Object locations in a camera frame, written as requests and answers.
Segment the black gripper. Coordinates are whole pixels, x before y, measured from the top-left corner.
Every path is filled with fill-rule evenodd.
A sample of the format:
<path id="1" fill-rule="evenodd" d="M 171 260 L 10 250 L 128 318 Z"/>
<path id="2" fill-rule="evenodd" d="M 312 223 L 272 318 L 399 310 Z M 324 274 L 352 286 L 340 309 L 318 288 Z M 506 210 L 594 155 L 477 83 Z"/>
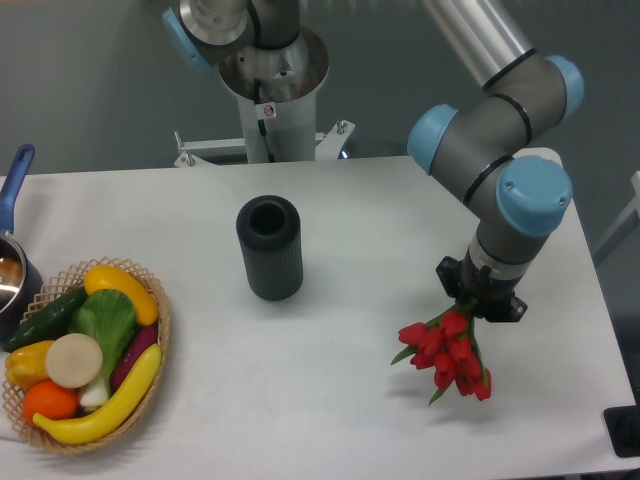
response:
<path id="1" fill-rule="evenodd" d="M 528 309 L 515 294 L 522 274 L 499 279 L 498 271 L 489 265 L 478 268 L 470 257 L 457 260 L 450 256 L 440 261 L 436 274 L 448 297 L 461 304 L 474 301 L 477 317 L 487 322 L 517 323 Z"/>

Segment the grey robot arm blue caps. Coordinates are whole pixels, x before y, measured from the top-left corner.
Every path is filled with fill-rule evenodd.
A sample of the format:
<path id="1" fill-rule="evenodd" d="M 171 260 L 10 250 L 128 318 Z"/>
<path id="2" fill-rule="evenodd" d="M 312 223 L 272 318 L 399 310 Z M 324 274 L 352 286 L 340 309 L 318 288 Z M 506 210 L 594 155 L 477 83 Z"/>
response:
<path id="1" fill-rule="evenodd" d="M 429 1 L 426 9 L 485 92 L 468 112 L 432 107 L 408 137 L 414 161 L 479 220 L 465 256 L 443 259 L 437 274 L 476 316 L 516 322 L 526 306 L 515 287 L 573 195 L 558 163 L 525 148 L 576 110 L 584 81 L 565 58 L 541 57 L 497 1 Z M 216 67 L 236 97 L 250 162 L 320 158 L 315 96 L 329 59 L 301 24 L 298 2 L 179 1 L 162 22 L 184 61 Z"/>

